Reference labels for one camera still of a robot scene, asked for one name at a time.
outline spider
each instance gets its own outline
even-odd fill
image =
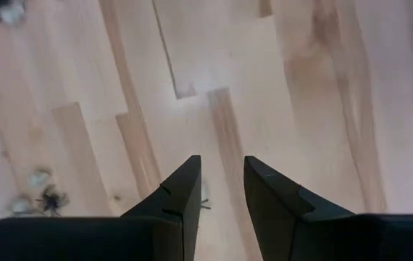
[[[206,210],[210,210],[211,207],[208,207],[208,206],[203,205],[204,203],[207,203],[208,201],[209,201],[208,199],[202,200],[202,201],[200,202],[200,208],[203,208],[203,209],[206,209]]]
[[[36,201],[44,212],[49,211],[51,217],[60,217],[57,210],[70,202],[66,194],[57,192],[55,185],[48,185],[42,192],[41,198]]]

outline wooden floor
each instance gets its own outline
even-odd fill
[[[413,178],[394,175],[413,171],[395,147],[411,111],[379,82],[395,61],[376,59],[388,39],[371,13],[355,0],[29,1],[24,25],[0,25],[0,217],[38,195],[37,167],[69,194],[63,215],[120,215],[192,154],[212,202],[197,260],[261,259],[244,155],[354,212],[413,211],[399,203]]]

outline black object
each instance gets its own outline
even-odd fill
[[[122,217],[0,220],[0,260],[193,260],[200,169],[192,156]]]
[[[208,203],[208,201],[209,201],[209,199],[204,199],[204,200],[202,200],[202,201],[200,202],[200,208],[206,209],[206,210],[210,210],[211,207],[208,207],[208,206],[203,205],[204,203]]]
[[[0,220],[0,260],[193,260],[200,156],[120,218]],[[413,215],[355,215],[255,157],[244,186],[264,261],[413,260]]]
[[[41,194],[41,198],[36,200],[44,213],[49,213],[51,217],[60,217],[58,209],[68,204],[68,196],[60,194],[55,185],[48,185]]]
[[[413,215],[355,215],[255,157],[244,186],[263,260],[413,260]]]

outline dead spider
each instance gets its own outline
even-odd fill
[[[206,210],[210,210],[211,207],[208,207],[208,206],[203,205],[203,204],[205,204],[205,203],[207,203],[207,202],[208,202],[208,199],[202,200],[202,201],[200,202],[200,208],[203,208],[203,209],[206,209]]]
[[[48,185],[42,192],[41,198],[36,200],[44,213],[49,212],[51,217],[59,217],[57,210],[70,202],[66,194],[60,194],[55,185]]]

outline wood grain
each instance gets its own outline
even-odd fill
[[[326,33],[326,39],[329,39],[328,46],[341,93],[351,153],[367,210],[385,212],[388,206],[375,137],[370,69],[361,28],[356,18],[354,2],[334,1],[332,8],[333,15],[326,16],[324,27],[333,24],[338,29],[332,35]]]
[[[79,104],[73,103],[53,109],[52,116],[75,171],[73,184],[75,187],[71,187],[71,184],[67,184],[67,187],[70,190],[80,190],[86,208],[91,215],[109,215],[107,193],[102,183]]]
[[[235,218],[241,230],[248,260],[260,260],[258,241],[254,234],[243,191],[243,152],[228,89],[208,93],[212,120],[216,130],[222,166],[228,182]]]
[[[355,212],[413,212],[412,28],[413,1],[29,1],[0,25],[0,212],[45,166],[63,215],[119,215],[192,154],[196,260],[261,258],[244,154]]]
[[[122,138],[125,141],[129,161],[133,167],[139,196],[141,199],[145,199],[154,192],[162,182],[157,161],[155,160],[149,141],[141,141],[135,138],[143,138],[144,136],[146,137],[147,134],[145,133],[141,137],[141,134],[138,133],[139,129],[133,127],[133,121],[130,119],[129,114],[118,115],[117,122]]]
[[[350,196],[345,198],[347,202],[339,203],[357,202],[354,210],[364,211],[366,200],[359,201],[364,197],[361,187],[342,185],[359,184],[360,177],[351,153],[327,40],[337,35],[338,25],[333,20],[324,23],[321,18],[336,13],[333,8],[320,10],[318,1],[274,1],[273,4],[300,147],[311,161],[309,171],[318,178],[315,183],[325,183],[327,198],[334,200],[337,197],[334,191],[346,189],[344,193]],[[328,177],[332,177],[332,182],[324,182]]]
[[[125,94],[126,104],[128,105],[128,113],[118,115],[117,122],[138,182],[139,195],[144,199],[158,188],[162,179],[125,58],[125,50],[120,35],[121,32],[114,2],[101,1],[100,4],[104,19],[106,20],[107,33],[120,75],[121,86]]]

